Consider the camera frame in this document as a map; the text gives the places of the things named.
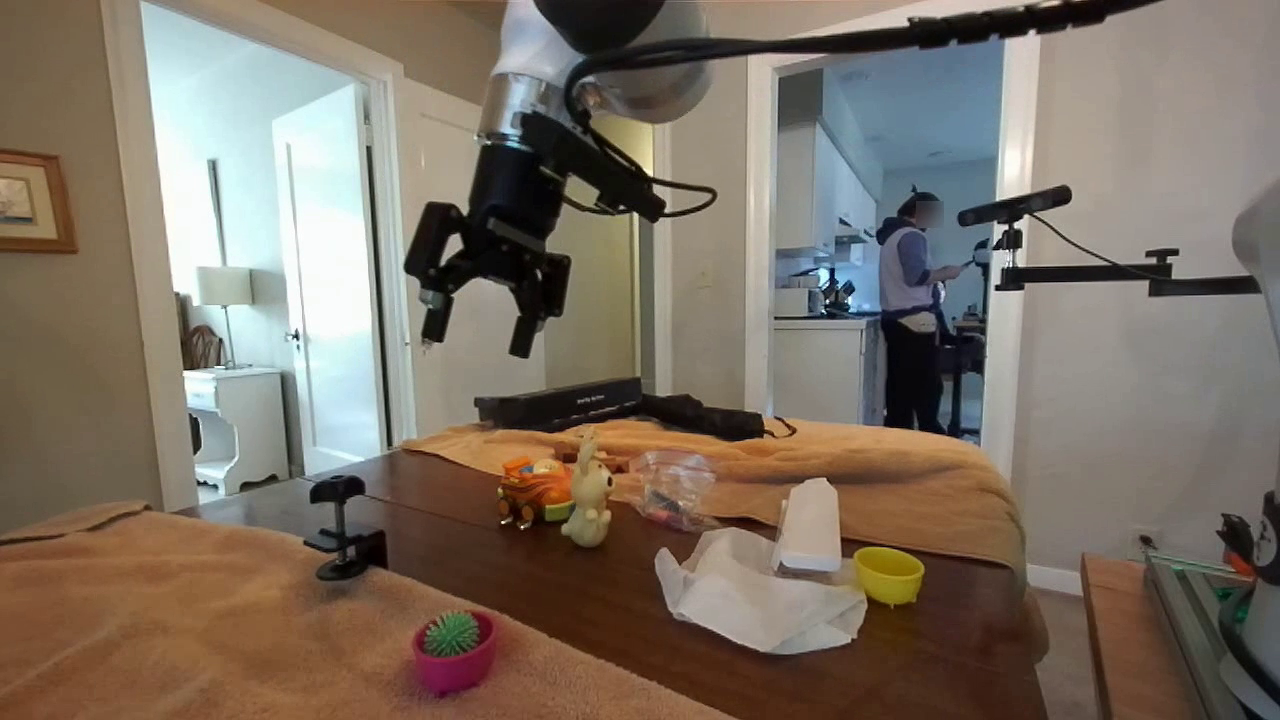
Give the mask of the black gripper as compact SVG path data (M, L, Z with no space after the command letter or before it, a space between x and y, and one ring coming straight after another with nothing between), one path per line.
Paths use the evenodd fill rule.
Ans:
M496 282L516 298L509 358L533 358L537 332L564 313L569 298L570 259L546 252L560 194L564 185L533 153L482 144L469 204L425 204L405 255L405 274L419 286L425 343L448 337L453 298L469 282Z

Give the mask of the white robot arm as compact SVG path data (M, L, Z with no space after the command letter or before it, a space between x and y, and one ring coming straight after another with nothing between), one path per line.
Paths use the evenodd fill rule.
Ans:
M569 298L570 259L546 252L569 179L595 194L600 215L664 215L661 179L603 139L593 111L666 126L697 109L708 94L708 69L687 61L699 33L697 0L509 0L469 204L427 200L405 255L425 343L448 337L469 282L490 282L516 302L509 352L533 352Z

